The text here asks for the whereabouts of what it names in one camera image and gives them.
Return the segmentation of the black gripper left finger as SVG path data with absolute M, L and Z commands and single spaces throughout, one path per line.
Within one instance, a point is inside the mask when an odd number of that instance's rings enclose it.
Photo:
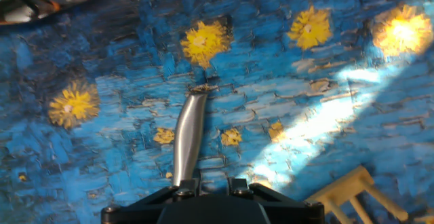
M 164 187 L 129 206 L 110 205 L 100 212 L 101 223 L 157 223 L 165 207 L 199 196 L 198 179 L 182 180 L 179 186 Z

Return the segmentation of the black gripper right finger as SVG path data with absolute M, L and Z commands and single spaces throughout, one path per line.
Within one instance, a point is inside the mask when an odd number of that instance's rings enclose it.
M 229 195 L 259 204 L 271 223 L 325 223 L 321 202 L 298 202 L 260 183 L 230 178 Z

